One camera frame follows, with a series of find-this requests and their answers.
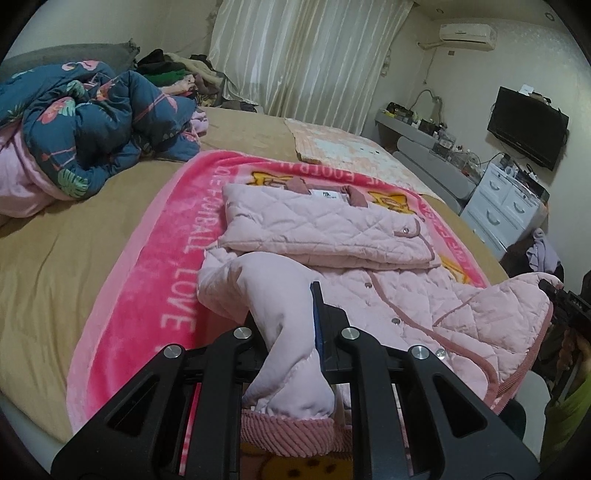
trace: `brown bed sheet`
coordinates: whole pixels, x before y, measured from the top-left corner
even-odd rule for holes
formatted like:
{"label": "brown bed sheet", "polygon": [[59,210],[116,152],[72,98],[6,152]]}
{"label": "brown bed sheet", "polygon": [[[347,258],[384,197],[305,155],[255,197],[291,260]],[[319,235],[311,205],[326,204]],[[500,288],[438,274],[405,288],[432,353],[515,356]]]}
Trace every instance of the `brown bed sheet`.
{"label": "brown bed sheet", "polygon": [[[207,109],[203,149],[297,161],[282,119]],[[95,298],[146,208],[181,164],[144,161],[95,197],[56,203],[0,228],[0,390],[56,439],[72,430],[66,377]],[[427,201],[470,249],[492,283],[506,278],[487,247],[444,203]]]}

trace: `curtain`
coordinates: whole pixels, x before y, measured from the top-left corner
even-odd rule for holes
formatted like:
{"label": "curtain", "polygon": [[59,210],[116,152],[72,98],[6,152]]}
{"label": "curtain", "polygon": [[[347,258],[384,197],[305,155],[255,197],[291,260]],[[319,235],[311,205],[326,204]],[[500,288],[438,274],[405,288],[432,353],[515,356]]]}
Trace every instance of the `curtain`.
{"label": "curtain", "polygon": [[412,0],[224,0],[209,59],[226,97],[361,133]]}

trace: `drawer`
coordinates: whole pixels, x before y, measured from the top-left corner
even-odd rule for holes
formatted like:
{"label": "drawer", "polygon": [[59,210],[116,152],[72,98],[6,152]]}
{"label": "drawer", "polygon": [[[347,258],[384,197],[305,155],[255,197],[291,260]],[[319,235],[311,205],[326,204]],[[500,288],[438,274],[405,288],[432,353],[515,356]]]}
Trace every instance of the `drawer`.
{"label": "drawer", "polygon": [[492,252],[497,260],[501,260],[505,255],[505,247],[499,242],[494,235],[486,230],[484,226],[480,224],[480,221],[476,219],[470,212],[464,210],[462,213],[462,219],[467,223],[470,230],[484,243]]}
{"label": "drawer", "polygon": [[513,188],[511,182],[497,168],[488,168],[478,184],[478,189],[499,207],[511,188]]}
{"label": "drawer", "polygon": [[523,233],[522,227],[517,226],[514,220],[510,220],[479,192],[470,199],[466,209],[506,247],[513,245]]}
{"label": "drawer", "polygon": [[532,202],[518,188],[513,187],[505,198],[501,210],[526,228],[538,211],[538,204]]}

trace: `black tv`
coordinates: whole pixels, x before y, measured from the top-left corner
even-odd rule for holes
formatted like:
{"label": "black tv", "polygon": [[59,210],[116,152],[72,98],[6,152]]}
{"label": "black tv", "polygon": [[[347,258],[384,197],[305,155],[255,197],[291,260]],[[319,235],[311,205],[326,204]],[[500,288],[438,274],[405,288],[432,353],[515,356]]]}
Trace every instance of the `black tv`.
{"label": "black tv", "polygon": [[501,87],[488,131],[537,164],[554,170],[568,125],[569,117],[550,105]]}

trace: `gray pillow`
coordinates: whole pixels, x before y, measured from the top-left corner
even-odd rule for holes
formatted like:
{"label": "gray pillow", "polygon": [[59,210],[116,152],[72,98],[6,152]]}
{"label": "gray pillow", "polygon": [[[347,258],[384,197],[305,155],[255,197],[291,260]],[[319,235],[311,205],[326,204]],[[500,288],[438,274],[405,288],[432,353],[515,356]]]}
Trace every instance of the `gray pillow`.
{"label": "gray pillow", "polygon": [[133,39],[126,43],[84,43],[60,45],[30,51],[4,60],[0,64],[0,83],[6,82],[15,73],[24,72],[41,65],[68,63],[70,61],[99,60],[111,67],[116,75],[134,68],[139,47]]}

